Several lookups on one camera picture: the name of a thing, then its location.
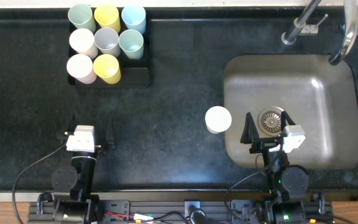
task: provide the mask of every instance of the black countertop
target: black countertop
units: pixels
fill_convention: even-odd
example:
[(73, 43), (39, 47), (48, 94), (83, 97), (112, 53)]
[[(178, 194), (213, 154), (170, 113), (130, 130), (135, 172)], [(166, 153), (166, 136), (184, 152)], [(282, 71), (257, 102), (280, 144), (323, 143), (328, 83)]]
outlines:
[[(68, 84), (66, 10), (0, 11), (0, 190), (58, 147), (73, 114), (98, 139), (113, 117), (117, 149), (98, 158), (95, 191), (227, 188), (255, 169), (233, 163), (224, 134), (205, 127), (205, 112), (223, 105), (224, 67), (244, 54), (335, 52), (342, 9), (319, 9), (311, 21), (327, 10), (317, 36), (286, 46), (280, 36), (299, 9), (149, 9), (152, 84), (106, 90)], [(358, 92), (358, 42), (347, 59)], [(29, 170), (18, 189), (51, 189), (52, 172), (70, 157), (61, 151)], [(242, 188), (266, 190), (267, 182), (260, 175)], [(358, 189), (358, 167), (310, 170), (310, 189)]]

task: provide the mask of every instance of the drain strainer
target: drain strainer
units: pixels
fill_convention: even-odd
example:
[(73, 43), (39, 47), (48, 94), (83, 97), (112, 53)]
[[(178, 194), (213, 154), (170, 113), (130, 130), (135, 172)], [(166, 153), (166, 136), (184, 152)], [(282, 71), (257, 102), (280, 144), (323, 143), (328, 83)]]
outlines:
[(276, 136), (281, 131), (281, 112), (283, 109), (271, 106), (259, 114), (259, 127), (270, 136)]

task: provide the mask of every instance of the sink basin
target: sink basin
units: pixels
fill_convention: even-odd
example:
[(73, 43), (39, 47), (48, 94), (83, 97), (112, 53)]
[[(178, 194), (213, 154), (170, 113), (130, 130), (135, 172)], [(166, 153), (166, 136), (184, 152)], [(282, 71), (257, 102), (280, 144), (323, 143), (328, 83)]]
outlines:
[[(224, 71), (224, 106), (232, 115), (226, 151), (244, 167), (257, 154), (241, 144), (246, 113), (261, 138), (276, 136), (280, 112), (302, 125), (306, 139), (288, 154), (291, 164), (308, 169), (348, 169), (358, 165), (358, 103), (346, 62), (328, 64), (327, 55), (243, 55)], [(258, 166), (263, 166), (262, 157)]]

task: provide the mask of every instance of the cup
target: cup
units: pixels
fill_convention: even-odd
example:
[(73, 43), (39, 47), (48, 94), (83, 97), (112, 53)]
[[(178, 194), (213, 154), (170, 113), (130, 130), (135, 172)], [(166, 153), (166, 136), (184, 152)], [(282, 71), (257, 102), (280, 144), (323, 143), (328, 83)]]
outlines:
[(221, 133), (230, 127), (231, 114), (222, 106), (211, 107), (205, 114), (205, 123), (211, 133)]
[(118, 45), (118, 34), (112, 28), (102, 28), (94, 34), (94, 43), (104, 54), (118, 57), (121, 50)]
[(85, 28), (94, 32), (96, 24), (92, 16), (92, 9), (86, 4), (78, 4), (68, 10), (68, 20), (74, 24), (77, 29)]
[(146, 31), (146, 11), (142, 6), (127, 6), (121, 12), (122, 20), (128, 29), (144, 34)]
[(68, 59), (67, 72), (84, 84), (91, 84), (96, 80), (92, 60), (83, 54), (76, 54)]
[(94, 11), (94, 18), (102, 28), (109, 27), (117, 33), (121, 30), (118, 9), (114, 5), (107, 4), (97, 7)]
[(119, 36), (119, 46), (130, 59), (143, 56), (143, 36), (137, 30), (125, 30)]
[(118, 60), (112, 55), (97, 57), (93, 62), (93, 70), (108, 84), (116, 84), (121, 79)]
[(68, 40), (72, 49), (79, 54), (85, 54), (94, 59), (98, 55), (98, 48), (94, 44), (93, 33), (84, 28), (74, 30)]

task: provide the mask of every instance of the white wall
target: white wall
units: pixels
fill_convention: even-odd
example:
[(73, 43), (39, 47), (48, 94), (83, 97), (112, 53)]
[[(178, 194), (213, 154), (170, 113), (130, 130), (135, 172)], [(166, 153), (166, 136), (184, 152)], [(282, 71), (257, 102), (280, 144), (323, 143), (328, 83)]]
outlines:
[[(106, 3), (118, 7), (130, 4), (141, 4), (145, 7), (305, 6), (309, 2), (310, 0), (0, 0), (0, 8), (71, 7), (78, 3), (93, 7)], [(343, 0), (322, 0), (320, 3), (320, 6), (340, 5), (343, 5)]]

